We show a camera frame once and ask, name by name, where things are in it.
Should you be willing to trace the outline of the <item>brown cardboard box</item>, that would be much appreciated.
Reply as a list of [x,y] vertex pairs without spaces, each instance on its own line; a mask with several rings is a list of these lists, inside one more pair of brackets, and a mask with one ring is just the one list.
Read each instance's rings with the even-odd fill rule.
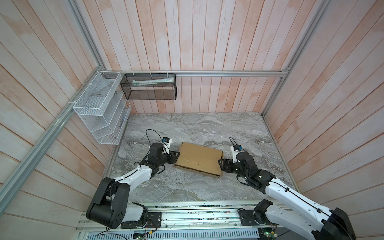
[[175,168],[217,179],[223,175],[218,163],[223,151],[183,142],[179,152]]

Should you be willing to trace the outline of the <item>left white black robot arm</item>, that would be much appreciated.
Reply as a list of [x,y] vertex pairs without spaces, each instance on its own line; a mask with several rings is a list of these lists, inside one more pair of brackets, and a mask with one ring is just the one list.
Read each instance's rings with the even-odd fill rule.
[[116,229],[125,223],[132,223],[137,228],[145,226],[148,208],[128,203],[129,194],[142,183],[162,173],[161,167],[176,163],[180,153],[170,150],[171,143],[171,139],[163,138],[161,143],[151,144],[149,152],[134,170],[114,179],[102,179],[87,209],[87,219],[108,229]]

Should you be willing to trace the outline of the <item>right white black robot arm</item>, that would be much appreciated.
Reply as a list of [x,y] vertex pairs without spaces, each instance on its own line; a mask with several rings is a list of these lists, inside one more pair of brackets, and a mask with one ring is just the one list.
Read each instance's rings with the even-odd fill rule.
[[232,159],[218,161],[222,171],[235,174],[244,184],[274,198],[286,211],[269,200],[262,200],[253,210],[254,222],[277,224],[308,240],[355,240],[348,214],[330,209],[298,193],[267,170],[258,168],[253,157],[243,149],[233,151]]

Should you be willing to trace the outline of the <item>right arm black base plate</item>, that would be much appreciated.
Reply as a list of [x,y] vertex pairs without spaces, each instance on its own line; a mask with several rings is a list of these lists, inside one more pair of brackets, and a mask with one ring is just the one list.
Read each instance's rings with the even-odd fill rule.
[[242,226],[274,226],[267,218],[267,210],[245,210],[243,208],[237,209]]

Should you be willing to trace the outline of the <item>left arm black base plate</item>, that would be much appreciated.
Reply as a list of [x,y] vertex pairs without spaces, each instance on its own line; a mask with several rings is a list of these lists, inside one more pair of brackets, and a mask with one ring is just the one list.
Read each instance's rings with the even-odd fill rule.
[[162,223],[161,212],[149,212],[149,213],[144,213],[144,216],[141,217],[138,221],[122,222],[120,227],[121,229],[144,229],[144,228],[158,229],[161,227],[161,223]]

